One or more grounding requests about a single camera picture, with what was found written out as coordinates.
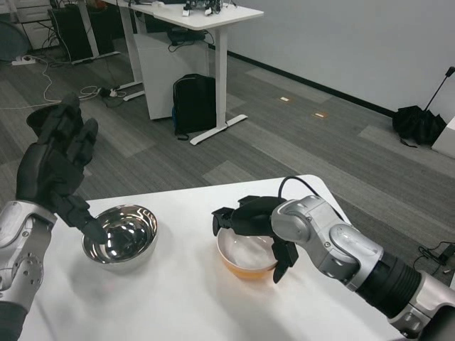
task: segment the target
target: white wall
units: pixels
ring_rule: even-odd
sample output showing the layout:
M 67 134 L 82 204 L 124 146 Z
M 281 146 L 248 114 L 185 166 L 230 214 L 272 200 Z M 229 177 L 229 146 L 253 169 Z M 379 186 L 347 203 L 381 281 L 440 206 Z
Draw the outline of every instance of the white wall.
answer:
M 263 18 L 229 49 L 391 110 L 422 108 L 455 65 L 455 0 L 237 0 Z M 455 75 L 432 106 L 455 117 Z

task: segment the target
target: black backpack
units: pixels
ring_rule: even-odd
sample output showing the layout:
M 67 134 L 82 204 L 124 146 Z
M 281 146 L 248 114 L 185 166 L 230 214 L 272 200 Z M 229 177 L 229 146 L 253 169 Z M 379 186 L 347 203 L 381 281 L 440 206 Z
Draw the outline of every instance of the black backpack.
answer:
M 435 117 L 431 111 L 413 106 L 398 109 L 393 115 L 392 125 L 400 138 L 413 138 L 418 144 L 432 145 L 446 127 L 446 122 L 440 115 Z
M 173 125 L 179 140 L 188 133 L 216 127 L 215 78 L 197 74 L 183 76 L 173 84 Z

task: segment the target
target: orange bowl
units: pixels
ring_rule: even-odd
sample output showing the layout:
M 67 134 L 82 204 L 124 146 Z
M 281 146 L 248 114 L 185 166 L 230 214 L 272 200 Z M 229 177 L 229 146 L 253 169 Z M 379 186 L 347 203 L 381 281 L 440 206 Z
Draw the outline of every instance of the orange bowl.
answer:
M 224 265 L 242 279 L 261 279 L 277 265 L 270 237 L 245 237 L 232 229 L 218 232 L 217 246 Z

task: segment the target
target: black computer tower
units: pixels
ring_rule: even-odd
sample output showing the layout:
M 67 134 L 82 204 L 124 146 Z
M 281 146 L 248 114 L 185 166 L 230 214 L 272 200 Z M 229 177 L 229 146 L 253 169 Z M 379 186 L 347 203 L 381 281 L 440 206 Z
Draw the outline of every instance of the black computer tower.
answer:
M 90 23 L 100 55 L 114 52 L 113 38 L 118 36 L 118 28 L 122 29 L 121 19 L 115 6 L 105 9 L 87 7 Z M 53 29 L 58 33 L 60 47 L 70 54 L 71 60 L 92 57 L 85 27 L 76 5 L 66 5 L 61 9 L 50 9 L 49 16 Z

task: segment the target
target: stainless steel bowl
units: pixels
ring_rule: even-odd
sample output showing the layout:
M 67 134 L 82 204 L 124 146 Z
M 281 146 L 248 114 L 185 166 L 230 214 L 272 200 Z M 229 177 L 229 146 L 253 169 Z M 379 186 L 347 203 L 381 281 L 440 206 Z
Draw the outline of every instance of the stainless steel bowl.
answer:
M 97 244 L 86 236 L 82 248 L 88 258 L 110 271 L 131 271 L 153 253 L 158 225 L 155 216 L 137 205 L 122 205 L 97 216 L 107 233 L 107 243 Z

